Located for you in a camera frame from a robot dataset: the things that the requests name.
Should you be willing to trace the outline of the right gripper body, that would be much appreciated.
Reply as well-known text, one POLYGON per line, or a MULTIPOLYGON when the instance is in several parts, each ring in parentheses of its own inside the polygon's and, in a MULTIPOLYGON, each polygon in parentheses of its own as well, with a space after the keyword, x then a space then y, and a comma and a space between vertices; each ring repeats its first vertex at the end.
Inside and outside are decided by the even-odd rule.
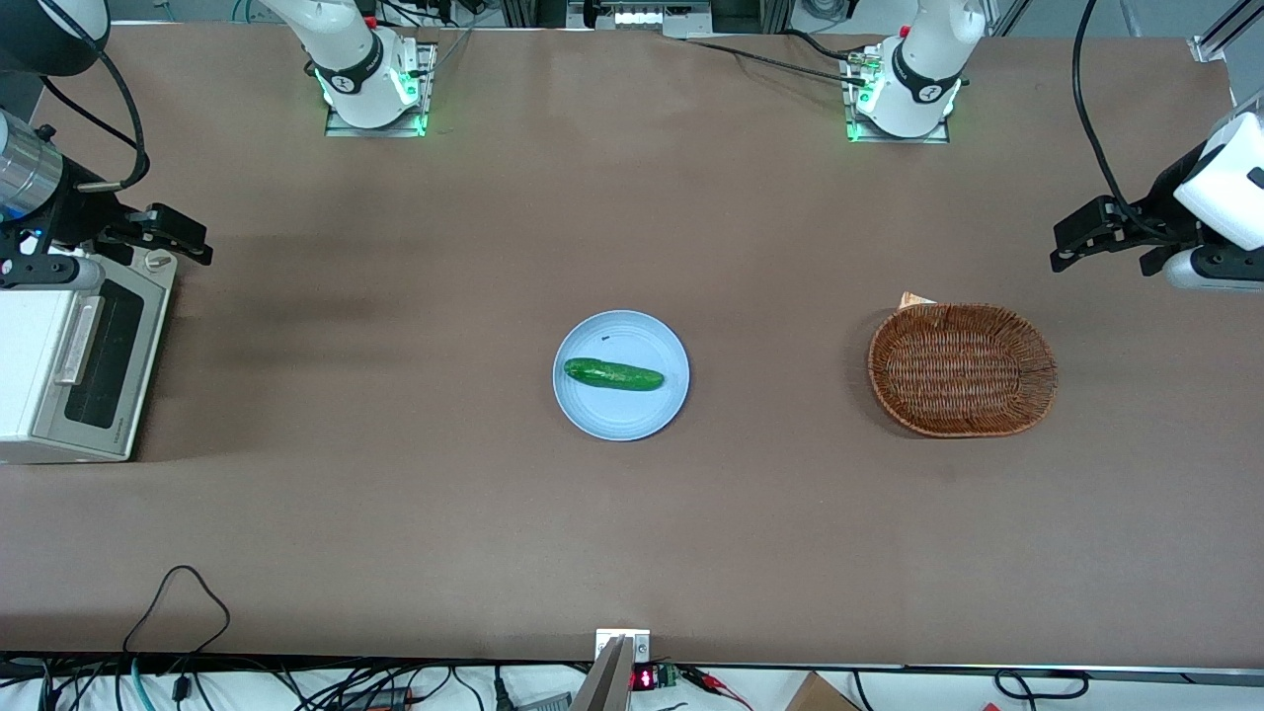
POLYGON ((3 258, 24 257, 24 240, 35 245, 29 256, 46 256, 51 245, 92 252, 92 240, 130 234, 118 194, 102 189, 99 175, 66 158, 51 144, 53 127, 30 127, 11 113, 1 113, 3 258))

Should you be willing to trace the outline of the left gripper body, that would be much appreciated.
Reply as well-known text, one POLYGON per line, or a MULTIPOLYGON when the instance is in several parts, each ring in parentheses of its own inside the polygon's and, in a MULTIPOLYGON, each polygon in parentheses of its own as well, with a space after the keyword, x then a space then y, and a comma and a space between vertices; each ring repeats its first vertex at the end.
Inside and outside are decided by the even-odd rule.
POLYGON ((1213 133, 1152 181, 1146 225, 1187 237, 1196 221, 1240 249, 1263 247, 1260 110, 1218 121, 1213 133))

